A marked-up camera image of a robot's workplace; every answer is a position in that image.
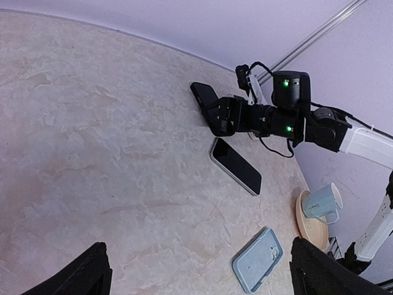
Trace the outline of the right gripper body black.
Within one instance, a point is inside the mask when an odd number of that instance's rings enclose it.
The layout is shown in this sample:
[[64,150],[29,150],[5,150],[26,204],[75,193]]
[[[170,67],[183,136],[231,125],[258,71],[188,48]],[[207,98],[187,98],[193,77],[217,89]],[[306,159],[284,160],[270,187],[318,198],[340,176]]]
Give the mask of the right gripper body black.
[[229,98],[229,118],[234,132],[252,132],[257,137],[269,137],[272,113],[272,106],[249,105],[248,101],[240,96]]

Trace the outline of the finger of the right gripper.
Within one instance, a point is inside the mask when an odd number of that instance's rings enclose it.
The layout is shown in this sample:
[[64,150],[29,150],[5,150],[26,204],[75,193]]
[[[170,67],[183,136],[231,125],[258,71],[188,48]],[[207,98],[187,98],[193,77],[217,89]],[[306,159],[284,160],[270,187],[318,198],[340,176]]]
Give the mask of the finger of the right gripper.
[[230,113],[234,98],[223,97],[208,104],[203,104],[202,115],[213,135],[234,135]]

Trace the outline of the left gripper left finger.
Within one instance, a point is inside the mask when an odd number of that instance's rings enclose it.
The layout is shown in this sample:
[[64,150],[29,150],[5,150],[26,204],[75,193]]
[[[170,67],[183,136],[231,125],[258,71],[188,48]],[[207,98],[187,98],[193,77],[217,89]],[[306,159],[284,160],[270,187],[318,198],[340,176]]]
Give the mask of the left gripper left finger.
[[104,242],[96,242],[66,267],[25,294],[109,294],[112,269]]

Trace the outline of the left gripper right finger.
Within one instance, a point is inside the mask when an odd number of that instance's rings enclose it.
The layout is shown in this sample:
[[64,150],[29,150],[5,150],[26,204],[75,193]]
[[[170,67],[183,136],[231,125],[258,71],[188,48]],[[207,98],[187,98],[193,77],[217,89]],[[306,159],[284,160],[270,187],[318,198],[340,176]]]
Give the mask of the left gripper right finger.
[[290,272],[295,295],[389,294],[328,257],[304,238],[293,240]]

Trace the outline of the black phone case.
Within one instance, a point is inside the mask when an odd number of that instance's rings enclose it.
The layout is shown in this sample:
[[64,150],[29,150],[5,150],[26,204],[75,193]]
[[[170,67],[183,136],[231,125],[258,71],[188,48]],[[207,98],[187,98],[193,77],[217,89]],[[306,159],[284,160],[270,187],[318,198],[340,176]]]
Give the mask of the black phone case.
[[219,99],[214,89],[208,84],[193,82],[190,89],[197,100],[202,114],[206,112],[207,106],[215,103]]

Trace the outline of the dark phone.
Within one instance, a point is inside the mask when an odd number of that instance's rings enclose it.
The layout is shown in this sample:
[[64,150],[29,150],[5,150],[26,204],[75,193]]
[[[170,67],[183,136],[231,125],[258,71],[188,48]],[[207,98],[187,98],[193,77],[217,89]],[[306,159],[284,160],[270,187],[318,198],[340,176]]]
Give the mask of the dark phone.
[[260,194],[261,174],[222,138],[215,138],[211,160],[253,196]]

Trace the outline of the light blue phone case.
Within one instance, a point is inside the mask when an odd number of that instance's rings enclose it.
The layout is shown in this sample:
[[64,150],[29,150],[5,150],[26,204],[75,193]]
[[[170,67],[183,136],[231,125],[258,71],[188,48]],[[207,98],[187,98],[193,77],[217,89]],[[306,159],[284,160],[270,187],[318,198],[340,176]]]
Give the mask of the light blue phone case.
[[255,294],[272,274],[284,255],[281,243],[270,227],[264,227],[234,258],[233,272],[246,294]]

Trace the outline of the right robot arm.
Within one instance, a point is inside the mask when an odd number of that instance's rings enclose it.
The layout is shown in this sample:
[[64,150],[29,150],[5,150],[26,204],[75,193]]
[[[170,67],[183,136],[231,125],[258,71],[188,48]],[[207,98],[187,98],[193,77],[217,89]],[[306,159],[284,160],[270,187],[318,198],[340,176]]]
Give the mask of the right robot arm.
[[307,73],[271,73],[273,92],[269,105],[260,102],[259,84],[250,66],[237,67],[236,76],[247,98],[218,97],[210,85],[199,82],[190,88],[216,137],[212,160],[251,194],[260,193],[262,177],[226,143],[226,137],[236,133],[253,133],[260,141],[271,135],[285,138],[289,150],[302,142],[313,143],[392,168],[392,136],[344,110],[313,103]]

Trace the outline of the beige plate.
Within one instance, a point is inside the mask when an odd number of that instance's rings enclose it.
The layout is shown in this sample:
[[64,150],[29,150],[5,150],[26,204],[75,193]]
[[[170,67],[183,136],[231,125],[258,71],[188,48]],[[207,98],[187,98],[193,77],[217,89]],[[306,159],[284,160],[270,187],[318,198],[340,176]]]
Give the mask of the beige plate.
[[295,215],[300,236],[325,252],[330,246],[329,229],[324,223],[315,218],[307,218],[302,210],[302,201],[310,195],[310,191],[303,190],[295,203]]

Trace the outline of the light blue mug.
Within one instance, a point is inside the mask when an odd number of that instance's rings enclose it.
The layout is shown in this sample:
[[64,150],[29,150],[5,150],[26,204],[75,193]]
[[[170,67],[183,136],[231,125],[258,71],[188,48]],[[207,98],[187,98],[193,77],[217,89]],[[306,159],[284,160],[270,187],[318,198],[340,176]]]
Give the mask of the light blue mug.
[[334,183],[310,193],[302,200],[302,211],[307,218],[314,218],[325,225],[335,224],[339,219],[339,210],[343,208],[341,194]]

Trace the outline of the front aluminium rail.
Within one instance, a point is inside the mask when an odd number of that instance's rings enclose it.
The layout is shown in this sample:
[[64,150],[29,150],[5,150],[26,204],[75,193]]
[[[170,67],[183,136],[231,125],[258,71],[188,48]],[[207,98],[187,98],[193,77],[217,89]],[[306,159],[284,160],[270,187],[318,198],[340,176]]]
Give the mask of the front aluminium rail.
[[343,257],[336,237],[329,237],[329,246],[326,250],[326,254],[334,260]]

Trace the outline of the right aluminium frame post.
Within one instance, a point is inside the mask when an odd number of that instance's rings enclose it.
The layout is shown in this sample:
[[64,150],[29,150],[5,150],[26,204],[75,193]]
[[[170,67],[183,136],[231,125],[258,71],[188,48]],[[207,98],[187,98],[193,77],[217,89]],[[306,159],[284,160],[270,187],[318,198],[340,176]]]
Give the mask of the right aluminium frame post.
[[328,20],[318,26],[314,31],[309,33],[298,44],[284,54],[270,69],[279,71],[298,58],[306,49],[310,48],[317,41],[321,40],[325,35],[349,18],[355,11],[365,5],[368,0],[350,1],[338,12],[335,12]]

